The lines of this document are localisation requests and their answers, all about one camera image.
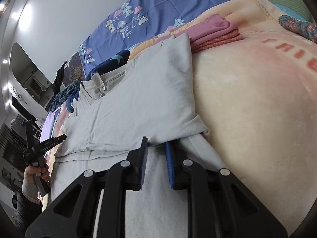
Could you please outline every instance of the gray cuff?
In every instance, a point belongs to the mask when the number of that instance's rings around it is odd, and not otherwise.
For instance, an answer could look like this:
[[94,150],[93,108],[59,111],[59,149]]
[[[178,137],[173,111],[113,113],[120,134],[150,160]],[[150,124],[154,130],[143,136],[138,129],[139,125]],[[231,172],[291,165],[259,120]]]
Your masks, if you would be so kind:
[[23,181],[22,193],[29,201],[36,203],[36,204],[41,203],[39,201],[39,199],[37,198],[39,190],[38,190],[36,184],[31,184],[27,181]]

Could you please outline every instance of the black jacket sleeve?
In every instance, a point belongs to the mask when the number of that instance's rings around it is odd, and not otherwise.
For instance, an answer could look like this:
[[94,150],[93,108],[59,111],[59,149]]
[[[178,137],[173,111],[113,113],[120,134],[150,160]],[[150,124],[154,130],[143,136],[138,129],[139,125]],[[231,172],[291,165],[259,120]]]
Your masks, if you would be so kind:
[[39,205],[32,203],[24,197],[22,190],[18,191],[17,202],[17,221],[15,226],[24,235],[29,225],[42,213],[42,203]]

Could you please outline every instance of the purple fabric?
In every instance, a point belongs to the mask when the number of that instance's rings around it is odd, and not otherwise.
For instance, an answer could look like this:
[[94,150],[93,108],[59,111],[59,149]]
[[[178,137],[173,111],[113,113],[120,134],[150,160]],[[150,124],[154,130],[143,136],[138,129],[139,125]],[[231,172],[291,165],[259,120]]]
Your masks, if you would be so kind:
[[[187,33],[191,42],[191,47],[195,47],[206,41],[225,35],[234,29],[238,29],[238,25],[235,22],[229,22],[224,20],[219,14],[213,14],[204,21],[178,32],[174,36],[178,37],[183,33]],[[154,44],[170,37],[171,35],[163,36]]]
[[54,112],[49,112],[49,114],[47,115],[45,122],[43,124],[42,132],[40,136],[40,142],[51,138],[55,118],[58,116],[58,113],[60,112],[60,110],[61,110],[61,107],[58,107]]

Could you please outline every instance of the pink folded clothing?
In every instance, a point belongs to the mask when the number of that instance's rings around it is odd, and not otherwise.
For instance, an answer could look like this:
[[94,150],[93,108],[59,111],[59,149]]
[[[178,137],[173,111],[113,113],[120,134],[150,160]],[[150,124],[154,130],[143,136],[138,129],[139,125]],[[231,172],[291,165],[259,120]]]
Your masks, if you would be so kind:
[[[211,39],[225,35],[233,30],[238,30],[238,25],[235,22],[229,22],[224,20],[219,14],[213,14],[206,20],[184,30],[177,34],[175,37],[181,34],[187,33],[191,42],[191,45],[197,46]],[[162,40],[169,39],[171,35],[163,36],[159,38],[153,45],[159,43]]]
[[212,47],[217,47],[231,42],[240,41],[242,39],[243,36],[235,29],[227,34],[224,34],[223,36],[208,40],[194,47],[191,46],[191,53],[195,54],[197,52],[201,52]]

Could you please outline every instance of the dark floral fabric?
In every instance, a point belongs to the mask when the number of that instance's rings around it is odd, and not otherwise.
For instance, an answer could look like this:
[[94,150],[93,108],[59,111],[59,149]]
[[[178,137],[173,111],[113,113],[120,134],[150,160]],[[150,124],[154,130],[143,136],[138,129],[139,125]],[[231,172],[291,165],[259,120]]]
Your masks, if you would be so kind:
[[279,23],[296,34],[299,34],[317,44],[317,25],[311,22],[302,22],[288,15],[282,15]]

